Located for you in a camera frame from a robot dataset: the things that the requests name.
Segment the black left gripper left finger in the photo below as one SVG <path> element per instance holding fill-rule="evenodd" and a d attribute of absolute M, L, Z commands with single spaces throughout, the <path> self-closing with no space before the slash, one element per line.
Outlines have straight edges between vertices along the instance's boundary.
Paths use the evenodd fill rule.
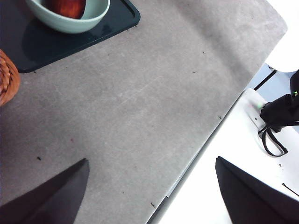
<path fill-rule="evenodd" d="M 2 224 L 72 224 L 83 201 L 89 161 L 82 159 L 35 189 L 2 205 Z"/>

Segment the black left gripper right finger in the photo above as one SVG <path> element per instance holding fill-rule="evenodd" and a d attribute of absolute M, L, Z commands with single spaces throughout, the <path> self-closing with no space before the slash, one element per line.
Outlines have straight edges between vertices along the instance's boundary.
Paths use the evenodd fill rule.
<path fill-rule="evenodd" d="M 234 224 L 297 224 L 299 202 L 222 157 L 215 162 L 221 196 Z"/>

